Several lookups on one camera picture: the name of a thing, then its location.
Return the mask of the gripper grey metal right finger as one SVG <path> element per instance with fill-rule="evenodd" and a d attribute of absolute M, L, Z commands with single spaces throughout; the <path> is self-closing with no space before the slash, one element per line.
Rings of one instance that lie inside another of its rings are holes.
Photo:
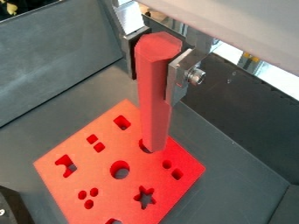
<path fill-rule="evenodd" d="M 200 86 L 204 83 L 208 74 L 201 63 L 208 56 L 197 48 L 189 48 L 169 64 L 165 100 L 170 106 L 186 96 L 190 85 Z"/>

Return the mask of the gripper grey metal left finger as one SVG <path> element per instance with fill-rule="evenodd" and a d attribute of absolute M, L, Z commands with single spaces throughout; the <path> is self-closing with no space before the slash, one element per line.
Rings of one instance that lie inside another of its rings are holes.
<path fill-rule="evenodd" d="M 135 46 L 145 34 L 149 34 L 153 29 L 143 26 L 141 29 L 127 35 L 121 35 L 122 50 L 126 55 L 126 65 L 129 77 L 137 79 L 137 60 L 135 60 Z"/>

